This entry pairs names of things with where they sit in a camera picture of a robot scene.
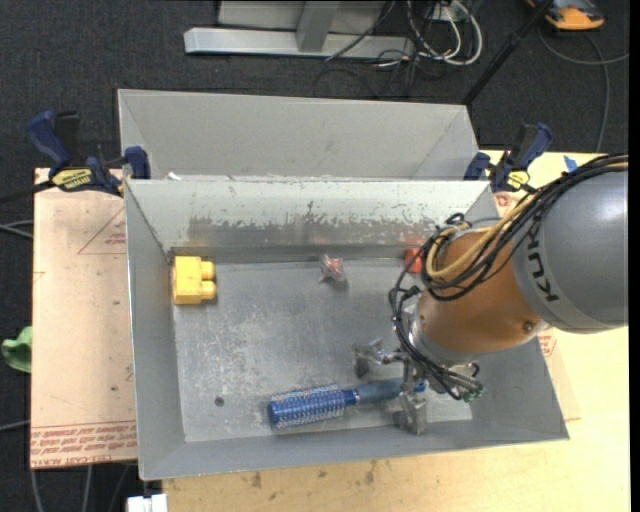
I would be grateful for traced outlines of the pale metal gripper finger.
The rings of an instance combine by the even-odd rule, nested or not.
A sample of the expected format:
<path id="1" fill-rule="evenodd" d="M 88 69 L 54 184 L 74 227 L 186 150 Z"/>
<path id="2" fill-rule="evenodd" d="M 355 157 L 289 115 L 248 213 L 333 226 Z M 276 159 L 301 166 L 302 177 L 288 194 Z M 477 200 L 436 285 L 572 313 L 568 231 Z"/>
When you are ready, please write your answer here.
<path id="1" fill-rule="evenodd" d="M 414 435 L 423 435 L 427 431 L 427 402 L 415 392 L 401 392 L 401 409 L 393 413 L 394 425 Z"/>
<path id="2" fill-rule="evenodd" d="M 358 378 L 368 375 L 374 366 L 382 367 L 403 360 L 400 349 L 388 350 L 381 339 L 353 346 L 354 371 Z"/>

